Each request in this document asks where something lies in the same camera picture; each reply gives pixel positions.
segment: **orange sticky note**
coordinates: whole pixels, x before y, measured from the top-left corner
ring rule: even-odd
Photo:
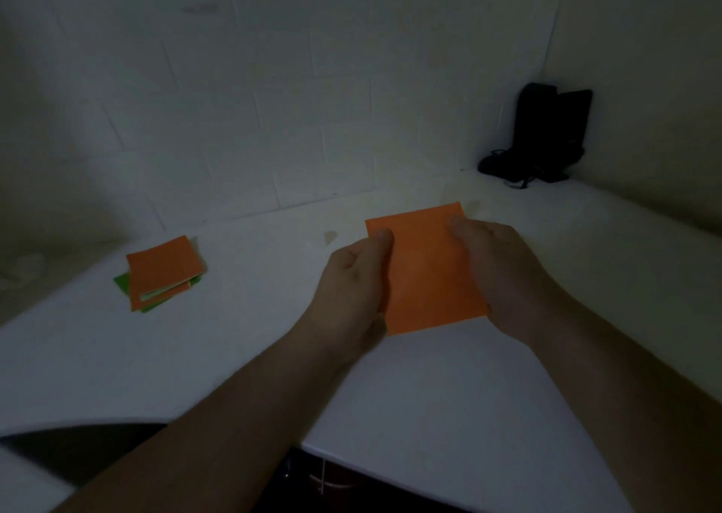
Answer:
[[[447,229],[452,215],[464,216],[461,203],[366,220],[369,235],[382,228],[393,232],[381,301],[389,335],[487,314],[469,255]]]
[[[126,255],[130,266],[129,296],[135,311],[190,289],[189,280],[204,272],[185,235]]]

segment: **black bag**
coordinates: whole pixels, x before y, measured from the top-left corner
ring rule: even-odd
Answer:
[[[591,98],[589,89],[558,95],[553,85],[529,83],[516,103],[511,148],[494,150],[479,162],[478,171],[521,182],[520,189],[534,179],[568,179],[564,169],[584,154]]]

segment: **white desk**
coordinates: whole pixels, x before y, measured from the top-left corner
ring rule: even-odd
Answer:
[[[518,191],[470,172],[187,230],[209,271],[148,314],[112,277],[178,234],[117,249],[0,329],[0,435],[171,420],[293,324],[364,219],[456,200],[517,227],[564,287],[722,398],[719,238],[574,181]],[[629,511],[543,368],[486,319],[387,338],[303,445],[476,510]]]

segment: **forearm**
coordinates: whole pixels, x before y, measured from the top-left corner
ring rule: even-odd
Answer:
[[[246,511],[302,436],[339,365],[299,324],[62,504],[70,511]]]
[[[571,301],[534,353],[637,511],[722,511],[722,406]]]

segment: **person's right arm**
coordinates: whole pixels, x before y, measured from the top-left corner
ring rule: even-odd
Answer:
[[[647,511],[722,511],[722,405],[584,307],[510,226],[457,219],[490,320],[536,354]]]

